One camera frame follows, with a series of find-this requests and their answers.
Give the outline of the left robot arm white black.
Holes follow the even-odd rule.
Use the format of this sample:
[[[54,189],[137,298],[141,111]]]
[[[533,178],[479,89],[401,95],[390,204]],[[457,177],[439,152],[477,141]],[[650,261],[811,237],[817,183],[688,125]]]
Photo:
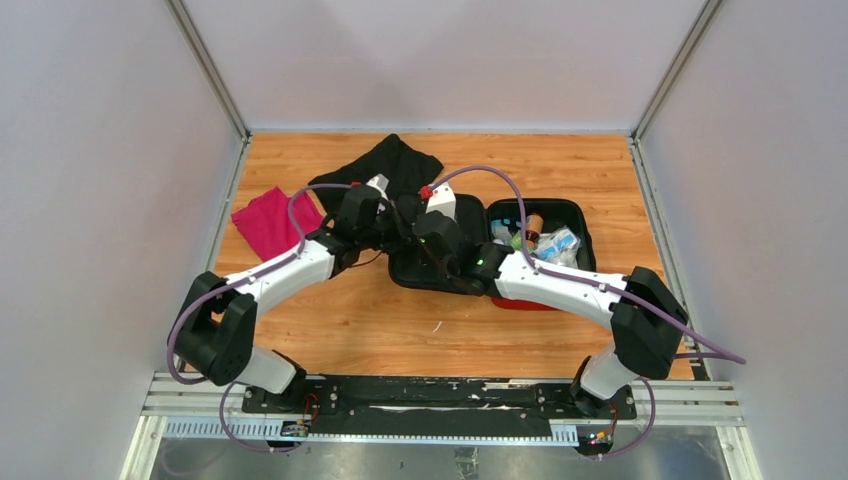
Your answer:
[[[306,400],[303,369],[283,354],[255,345],[255,327],[270,309],[301,290],[352,267],[364,249],[379,249],[379,217],[393,207],[381,176],[366,184],[342,185],[343,202],[331,226],[311,233],[295,229],[297,244],[249,270],[227,277],[205,272],[193,281],[167,338],[168,369],[184,385],[175,361],[181,359],[216,386],[240,383],[268,392],[283,413]]]

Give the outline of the clear bag blue items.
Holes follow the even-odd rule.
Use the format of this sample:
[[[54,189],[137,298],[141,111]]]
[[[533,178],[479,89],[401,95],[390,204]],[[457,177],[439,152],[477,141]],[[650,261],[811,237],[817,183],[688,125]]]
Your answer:
[[[579,237],[568,227],[562,227],[552,233],[542,234],[533,255],[546,263],[577,268],[577,253],[580,246]]]

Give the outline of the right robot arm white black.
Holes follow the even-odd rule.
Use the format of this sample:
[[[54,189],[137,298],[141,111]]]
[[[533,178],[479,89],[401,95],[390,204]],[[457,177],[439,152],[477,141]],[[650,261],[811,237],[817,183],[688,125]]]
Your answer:
[[[536,303],[611,331],[611,344],[587,357],[571,384],[580,415],[598,416],[633,380],[668,377],[688,316],[654,271],[600,274],[526,257],[520,248],[467,235],[457,217],[439,207],[416,206],[402,217],[428,265],[393,270],[397,284]]]

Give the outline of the brown bottle orange cap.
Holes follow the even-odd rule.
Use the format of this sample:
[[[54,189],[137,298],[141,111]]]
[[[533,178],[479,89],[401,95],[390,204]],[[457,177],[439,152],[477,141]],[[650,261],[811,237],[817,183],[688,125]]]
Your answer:
[[[523,225],[524,234],[526,235],[526,239],[532,241],[533,249],[536,248],[536,245],[539,241],[543,225],[544,219],[541,215],[537,213],[530,214],[526,217],[526,221]]]

